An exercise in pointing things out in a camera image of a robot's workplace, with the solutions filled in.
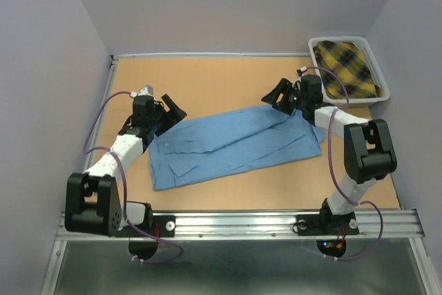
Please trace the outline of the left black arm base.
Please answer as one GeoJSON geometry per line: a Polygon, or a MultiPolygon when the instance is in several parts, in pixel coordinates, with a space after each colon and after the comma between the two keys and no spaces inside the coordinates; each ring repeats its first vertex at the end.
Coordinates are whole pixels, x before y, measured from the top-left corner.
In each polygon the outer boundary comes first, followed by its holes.
{"type": "Polygon", "coordinates": [[[176,228],[176,217],[171,214],[166,215],[144,215],[142,218],[132,218],[129,220],[137,229],[157,238],[174,238],[176,228]]]}

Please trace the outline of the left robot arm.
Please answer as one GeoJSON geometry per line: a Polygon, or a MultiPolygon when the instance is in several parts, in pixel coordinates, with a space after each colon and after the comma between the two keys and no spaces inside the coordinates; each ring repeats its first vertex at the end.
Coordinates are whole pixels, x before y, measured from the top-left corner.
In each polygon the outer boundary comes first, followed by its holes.
{"type": "Polygon", "coordinates": [[[103,156],[82,173],[67,180],[65,228],[71,232],[116,236],[127,223],[117,185],[127,186],[126,172],[153,140],[182,121],[187,113],[167,94],[157,101],[151,93],[131,93],[132,114],[119,130],[112,146],[96,146],[103,156]]]}

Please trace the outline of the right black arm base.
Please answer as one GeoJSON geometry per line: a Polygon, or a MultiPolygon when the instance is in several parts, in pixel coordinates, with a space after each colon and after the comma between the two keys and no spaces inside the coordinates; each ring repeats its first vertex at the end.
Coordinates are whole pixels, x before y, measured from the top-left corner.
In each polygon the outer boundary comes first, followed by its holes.
{"type": "Polygon", "coordinates": [[[356,223],[351,225],[352,220],[356,220],[354,212],[336,216],[302,213],[296,215],[296,228],[300,236],[358,235],[358,226],[356,223]]]}

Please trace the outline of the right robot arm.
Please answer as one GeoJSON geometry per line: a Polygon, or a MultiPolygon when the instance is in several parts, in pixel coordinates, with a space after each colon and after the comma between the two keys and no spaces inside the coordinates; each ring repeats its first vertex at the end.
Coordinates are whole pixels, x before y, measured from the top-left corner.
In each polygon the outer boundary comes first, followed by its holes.
{"type": "Polygon", "coordinates": [[[325,199],[319,214],[301,218],[298,228],[328,234],[347,226],[367,190],[397,168],[387,122],[356,117],[325,102],[317,75],[303,75],[295,83],[282,78],[261,100],[288,115],[298,111],[311,125],[327,129],[328,136],[343,139],[343,179],[334,183],[336,190],[325,199]]]}

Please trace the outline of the light blue long sleeve shirt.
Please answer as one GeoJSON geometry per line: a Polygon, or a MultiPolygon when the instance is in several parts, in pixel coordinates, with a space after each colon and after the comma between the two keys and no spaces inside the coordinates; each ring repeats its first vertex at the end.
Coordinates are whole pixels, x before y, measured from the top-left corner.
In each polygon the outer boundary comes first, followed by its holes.
{"type": "Polygon", "coordinates": [[[323,129],[300,112],[254,106],[184,120],[149,147],[156,191],[321,155],[323,129]]]}

